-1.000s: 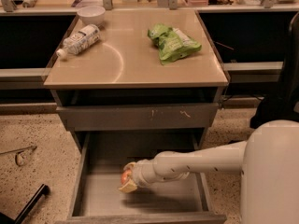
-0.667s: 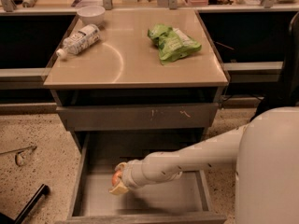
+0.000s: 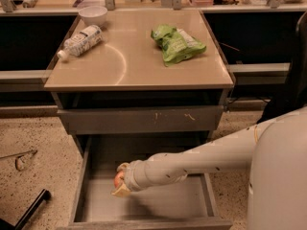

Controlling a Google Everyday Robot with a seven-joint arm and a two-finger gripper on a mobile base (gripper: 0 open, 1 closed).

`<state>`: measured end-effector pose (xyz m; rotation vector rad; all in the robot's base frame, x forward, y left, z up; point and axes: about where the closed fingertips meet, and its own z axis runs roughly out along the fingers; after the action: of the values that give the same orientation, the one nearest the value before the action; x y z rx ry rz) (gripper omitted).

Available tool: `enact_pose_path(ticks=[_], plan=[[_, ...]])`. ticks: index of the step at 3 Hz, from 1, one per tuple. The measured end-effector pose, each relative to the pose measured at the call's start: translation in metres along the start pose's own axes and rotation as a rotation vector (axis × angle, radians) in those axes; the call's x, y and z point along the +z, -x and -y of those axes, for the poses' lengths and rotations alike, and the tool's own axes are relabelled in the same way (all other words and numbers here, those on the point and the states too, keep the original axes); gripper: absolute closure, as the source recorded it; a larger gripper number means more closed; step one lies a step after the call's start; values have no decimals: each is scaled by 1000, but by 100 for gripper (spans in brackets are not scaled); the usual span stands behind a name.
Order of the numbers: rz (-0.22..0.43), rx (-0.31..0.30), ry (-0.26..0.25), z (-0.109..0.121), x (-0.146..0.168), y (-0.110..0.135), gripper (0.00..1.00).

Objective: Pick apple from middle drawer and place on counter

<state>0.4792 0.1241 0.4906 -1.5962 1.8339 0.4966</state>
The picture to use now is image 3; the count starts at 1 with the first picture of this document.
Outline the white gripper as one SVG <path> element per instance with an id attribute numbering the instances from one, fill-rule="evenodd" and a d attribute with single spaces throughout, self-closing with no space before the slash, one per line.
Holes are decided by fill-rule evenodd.
<path id="1" fill-rule="evenodd" d="M 111 194 L 117 197 L 127 197 L 130 195 L 130 191 L 139 192 L 149 188 L 151 183 L 146 175 L 146 169 L 147 162 L 141 160 L 120 164 L 116 171 L 124 171 L 124 182 L 130 190 L 125 187 L 120 187 L 112 191 Z"/>

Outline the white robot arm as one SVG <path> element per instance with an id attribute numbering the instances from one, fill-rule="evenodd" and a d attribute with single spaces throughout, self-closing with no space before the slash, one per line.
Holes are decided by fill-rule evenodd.
<path id="1" fill-rule="evenodd" d="M 179 153 L 123 163 L 114 196 L 174 184 L 189 174 L 250 169 L 247 230 L 307 230 L 307 108 Z"/>

